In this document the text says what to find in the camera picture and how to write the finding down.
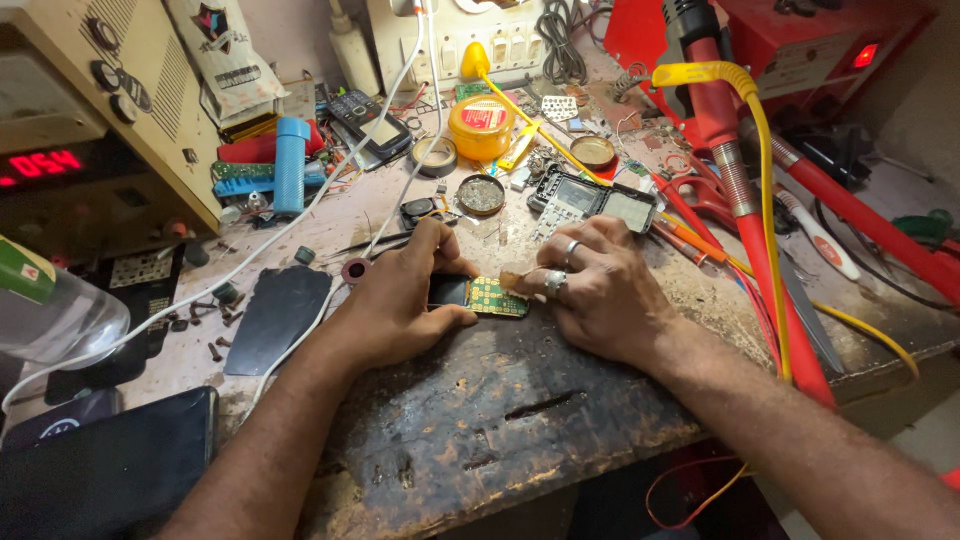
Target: plastic bag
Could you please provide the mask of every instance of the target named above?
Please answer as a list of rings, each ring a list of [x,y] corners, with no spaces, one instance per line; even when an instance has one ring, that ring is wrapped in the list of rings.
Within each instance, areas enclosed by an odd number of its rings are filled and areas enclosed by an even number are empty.
[[[166,0],[221,119],[289,95],[253,50],[236,0]]]

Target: workbench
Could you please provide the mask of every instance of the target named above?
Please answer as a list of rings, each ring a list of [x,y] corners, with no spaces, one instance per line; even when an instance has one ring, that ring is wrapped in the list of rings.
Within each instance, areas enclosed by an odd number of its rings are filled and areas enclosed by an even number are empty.
[[[613,59],[592,44],[578,48],[592,81],[612,81],[620,73]],[[437,132],[435,113],[421,120],[425,132]],[[443,132],[449,136],[445,126]],[[677,152],[669,144],[650,150],[641,142],[643,136],[622,136],[626,153],[636,160],[656,166]],[[313,269],[339,273],[347,258],[359,254],[329,254],[370,239],[396,203],[412,167],[409,160],[401,160],[361,176],[351,188],[331,192],[299,227],[238,275],[236,287],[249,294],[264,269],[298,265],[293,256],[301,245],[317,252]],[[455,193],[463,178],[475,172],[461,160],[458,170],[440,182]],[[617,178],[631,187],[638,180],[629,171]],[[792,179],[780,173],[778,180],[805,204],[810,202]],[[437,182],[414,180],[406,200],[432,196]],[[960,215],[956,199],[942,189],[880,165],[869,189],[858,196],[887,218],[926,214],[932,208]],[[480,218],[479,225],[461,219],[456,226],[463,255],[484,276],[497,277],[505,267],[535,265],[539,246],[529,237],[538,216],[525,204],[531,192],[508,188],[499,215]],[[831,223],[856,251],[859,246],[845,234],[846,228]],[[747,259],[737,239],[710,226],[732,255]],[[387,234],[397,230],[395,222]],[[224,230],[223,239],[238,253],[211,248],[207,266],[181,274],[177,300],[218,281],[275,233],[254,232],[245,225]],[[847,281],[828,267],[803,233],[780,241],[806,273],[812,299],[888,333],[917,360],[945,353],[960,341],[957,317],[913,303],[867,275],[860,284]],[[774,370],[750,302],[734,282],[708,265],[698,268],[650,238],[638,242],[654,276],[684,316]],[[862,249],[859,255],[869,260]],[[915,283],[903,272],[898,279]],[[917,290],[939,298],[928,286]],[[341,304],[346,294],[341,289],[331,306]],[[827,370],[828,379],[849,399],[908,380],[892,352],[821,318],[847,369],[846,374]],[[237,326],[226,329],[216,310],[203,320],[183,333],[170,333],[146,373],[120,391],[130,409],[189,388],[214,386],[220,393],[220,443],[228,444],[251,405],[259,378],[223,374],[224,364],[211,361],[206,344],[220,336],[232,340]],[[14,409],[12,421],[45,410],[41,395],[42,380],[21,394],[27,399]],[[334,421],[300,532],[307,537],[429,536],[704,436],[696,420],[648,377],[567,345],[549,309],[534,305],[524,319],[481,316],[476,326],[453,332],[422,357],[369,372],[354,385]]]

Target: white toothbrush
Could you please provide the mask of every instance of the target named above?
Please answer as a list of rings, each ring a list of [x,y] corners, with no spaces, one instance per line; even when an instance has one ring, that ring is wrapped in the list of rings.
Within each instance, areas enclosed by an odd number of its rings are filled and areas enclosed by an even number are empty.
[[[810,212],[804,208],[804,205],[793,196],[793,193],[787,191],[786,188],[780,184],[777,184],[774,189],[777,197],[783,201],[786,207],[790,209],[790,213],[792,213],[794,217],[797,218],[797,221],[800,222],[801,226],[804,227],[806,235],[810,237],[810,241],[813,242],[813,246],[817,248],[820,255],[824,256],[824,258],[839,270],[841,274],[846,276],[848,280],[852,282],[859,280],[860,269],[853,264],[850,256],[837,244],[837,241],[827,234],[827,231],[824,231],[824,228],[810,215]]]

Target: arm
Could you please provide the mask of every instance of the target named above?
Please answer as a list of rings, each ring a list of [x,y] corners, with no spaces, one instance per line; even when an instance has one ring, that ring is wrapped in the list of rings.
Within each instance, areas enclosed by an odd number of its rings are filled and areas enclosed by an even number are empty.
[[[564,266],[556,304],[574,345],[647,372],[826,538],[960,538],[960,497],[930,472],[775,380],[670,306],[622,221],[558,230],[539,265]],[[546,292],[546,270],[520,293]]]
[[[476,314],[462,307],[427,312],[434,271],[479,276],[460,257],[453,231],[426,219],[410,244],[381,257],[297,349],[160,536],[292,538],[333,415],[353,381],[476,321]]]

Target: charging cable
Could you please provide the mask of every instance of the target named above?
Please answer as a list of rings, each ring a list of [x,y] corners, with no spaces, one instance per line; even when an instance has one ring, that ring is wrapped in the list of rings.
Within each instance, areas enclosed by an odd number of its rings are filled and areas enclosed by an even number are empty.
[[[297,217],[297,219],[293,220],[289,225],[287,225],[286,227],[284,227],[282,231],[278,232],[278,233],[275,234],[272,238],[270,238],[269,240],[267,240],[266,242],[264,242],[264,244],[263,244],[262,246],[260,246],[259,248],[257,248],[256,251],[254,251],[254,252],[250,255],[250,257],[247,258],[247,260],[244,260],[243,262],[241,262],[241,263],[240,263],[236,268],[234,268],[229,274],[227,274],[226,276],[224,276],[222,279],[220,279],[218,282],[214,283],[213,285],[211,285],[211,286],[208,287],[207,289],[205,289],[205,290],[203,290],[203,291],[201,291],[201,292],[199,292],[199,293],[191,296],[190,298],[187,298],[186,300],[183,300],[183,301],[181,301],[181,302],[177,302],[176,304],[173,304],[172,306],[167,307],[166,309],[160,311],[159,313],[157,313],[157,314],[154,315],[153,317],[150,317],[149,319],[147,319],[143,324],[141,324],[140,326],[138,326],[138,327],[136,327],[135,329],[133,329],[133,331],[131,331],[130,333],[128,333],[128,334],[125,335],[124,337],[118,339],[118,340],[115,341],[114,343],[111,343],[111,344],[107,345],[106,347],[101,348],[100,350],[94,351],[93,353],[90,353],[90,354],[87,354],[87,355],[77,356],[76,358],[71,358],[71,359],[69,359],[69,360],[65,360],[65,361],[60,362],[60,363],[58,363],[58,364],[52,365],[52,366],[50,366],[50,367],[48,367],[48,368],[44,368],[44,369],[42,369],[42,370],[40,370],[40,371],[38,371],[38,372],[30,375],[30,376],[27,377],[26,379],[22,380],[21,382],[19,382],[16,386],[14,386],[14,387],[11,389],[11,391],[7,394],[7,397],[4,398],[2,405],[0,405],[0,409],[3,410],[4,414],[7,414],[8,416],[10,415],[10,407],[11,407],[11,404],[13,403],[13,399],[16,397],[16,394],[17,394],[20,390],[22,390],[27,384],[30,384],[30,383],[33,382],[34,380],[37,380],[37,379],[39,379],[39,378],[41,378],[41,377],[43,377],[43,376],[46,376],[46,375],[50,375],[51,373],[53,373],[53,372],[55,372],[55,371],[59,371],[59,370],[65,368],[65,367],[70,367],[70,366],[72,366],[72,365],[76,365],[76,364],[78,364],[78,363],[80,363],[80,362],[83,362],[83,361],[88,360],[88,359],[90,359],[90,358],[93,358],[93,357],[95,357],[95,356],[101,355],[101,354],[103,354],[103,353],[107,353],[107,352],[113,351],[113,350],[116,349],[117,347],[120,347],[121,345],[126,344],[126,343],[129,342],[131,339],[134,339],[135,337],[137,337],[138,335],[140,335],[142,332],[144,332],[144,331],[147,330],[150,326],[152,326],[153,323],[155,323],[156,321],[159,321],[160,319],[166,317],[168,314],[173,313],[174,311],[176,311],[177,309],[180,309],[181,307],[189,306],[190,304],[193,304],[194,302],[197,302],[197,301],[202,300],[203,298],[209,296],[214,290],[216,290],[216,289],[219,288],[220,286],[228,283],[230,280],[232,280],[234,277],[236,277],[237,274],[239,274],[240,272],[242,272],[243,269],[246,268],[246,267],[247,267],[251,262],[253,262],[257,257],[259,257],[260,254],[262,254],[263,252],[267,251],[267,249],[268,249],[270,246],[274,245],[274,243],[275,243],[277,240],[279,240],[284,234],[286,234],[287,232],[291,231],[294,227],[296,227],[297,225],[299,225],[300,222],[302,222],[302,221],[306,218],[306,216],[310,214],[310,211],[313,210],[313,209],[320,203],[320,200],[324,197],[324,195],[325,195],[325,194],[327,193],[327,191],[330,189],[330,185],[333,184],[333,179],[337,178],[337,177],[340,175],[340,173],[343,171],[344,167],[346,167],[347,164],[350,162],[350,160],[352,160],[353,157],[356,156],[357,153],[360,152],[360,150],[362,150],[365,146],[367,146],[367,143],[370,142],[370,140],[372,139],[372,134],[376,133],[376,129],[380,126],[380,123],[383,122],[383,119],[384,119],[384,118],[387,116],[387,114],[390,112],[390,105],[394,102],[394,95],[396,94],[397,89],[398,89],[398,88],[400,87],[400,85],[402,84],[404,77],[406,77],[407,72],[410,71],[410,68],[413,66],[414,61],[417,59],[417,52],[420,50],[420,46],[421,46],[422,43],[423,43],[423,9],[422,9],[421,0],[414,0],[414,5],[415,5],[415,7],[416,7],[416,12],[417,12],[417,44],[416,44],[416,46],[413,48],[413,52],[411,52],[410,58],[407,59],[407,62],[403,65],[403,68],[400,70],[399,75],[397,75],[396,81],[394,82],[393,87],[390,89],[390,92],[387,94],[387,99],[386,99],[386,102],[384,103],[383,110],[380,112],[380,116],[377,117],[376,122],[373,124],[373,127],[372,127],[372,129],[370,129],[370,132],[367,134],[367,136],[365,136],[365,137],[363,138],[363,140],[360,141],[360,144],[358,144],[358,145],[356,146],[356,148],[354,148],[354,149],[347,155],[347,157],[344,158],[344,160],[341,161],[339,165],[337,165],[337,168],[334,169],[334,171],[327,177],[327,181],[324,182],[324,186],[321,187],[320,192],[317,193],[317,196],[316,196],[316,197],[314,197],[313,202],[310,203],[310,206],[307,207],[307,208],[303,211],[303,213]],[[333,293],[334,293],[334,292],[335,292],[335,288],[331,287],[331,289],[330,289],[330,294],[327,296],[326,302],[324,302],[324,307],[326,307],[326,306],[329,304],[329,300],[330,300],[330,298],[333,296]]]
[[[442,131],[444,128],[444,108],[441,107],[442,102],[440,97],[440,74],[438,73],[438,70],[437,70],[437,60],[436,60],[437,55],[436,55],[436,52],[434,51],[436,39],[434,39],[434,33],[433,33],[433,7],[430,5],[429,2],[427,2],[427,7],[426,7],[426,24],[427,24],[427,47],[429,48],[429,51],[430,51],[430,68],[433,74],[433,91],[434,91],[434,95],[437,98],[437,118],[438,118],[438,121],[440,122],[438,124],[437,136],[433,137],[433,140],[430,141],[430,144],[427,146],[426,152],[424,153],[425,156],[429,156],[430,152],[433,151],[433,147],[437,144],[437,141],[440,140],[440,131]],[[417,46],[414,47],[414,50],[415,51],[420,50],[419,40],[417,42]],[[413,183],[414,179],[417,177],[417,174],[420,172],[421,167],[423,167],[423,161],[417,163],[417,166],[414,167],[413,172],[410,173],[410,178],[407,179],[407,184],[403,187],[403,191],[400,192],[400,196],[396,200],[396,205],[394,206],[394,210],[390,213],[390,216],[386,219],[386,221],[383,222],[383,226],[380,227],[380,231],[377,232],[376,236],[373,238],[373,241],[371,241],[370,245],[367,246],[367,249],[363,252],[363,255],[360,257],[367,258],[370,256],[370,253],[373,251],[373,248],[376,247],[376,243],[380,241],[380,238],[383,237],[383,233],[387,230],[387,226],[390,223],[393,223],[394,217],[396,217],[396,213],[400,210],[400,207],[403,205],[403,199],[407,196],[407,190],[410,189],[410,185]],[[291,345],[290,348],[287,349],[283,353],[283,355],[281,355],[280,358],[276,360],[276,362],[274,362],[273,365],[270,366],[270,369],[268,369],[267,372],[263,374],[263,377],[260,379],[260,384],[256,388],[256,393],[253,394],[253,403],[250,406],[250,411],[253,411],[253,408],[256,406],[256,404],[260,402],[260,398],[263,397],[263,393],[267,388],[267,381],[270,380],[270,377],[274,373],[274,371],[276,371],[276,368],[280,367],[280,364],[282,364],[283,361],[286,360],[287,357],[290,354],[292,354],[297,349],[297,347],[299,347],[300,344],[303,343],[303,341],[306,340],[306,338],[309,337],[309,335],[313,333],[313,331],[316,330],[317,327],[322,323],[322,321],[324,320],[324,316],[326,315],[326,310],[330,306],[330,299],[333,298],[333,295],[338,290],[340,290],[340,287],[343,285],[344,285],[344,280],[340,276],[337,276],[333,279],[333,283],[330,286],[330,293],[326,295],[326,300],[324,301],[324,305],[320,308],[320,313],[317,314],[317,318],[313,321],[313,324],[310,325],[310,328],[308,328],[303,333],[303,335],[301,335],[300,338],[297,341],[295,341],[294,344]]]

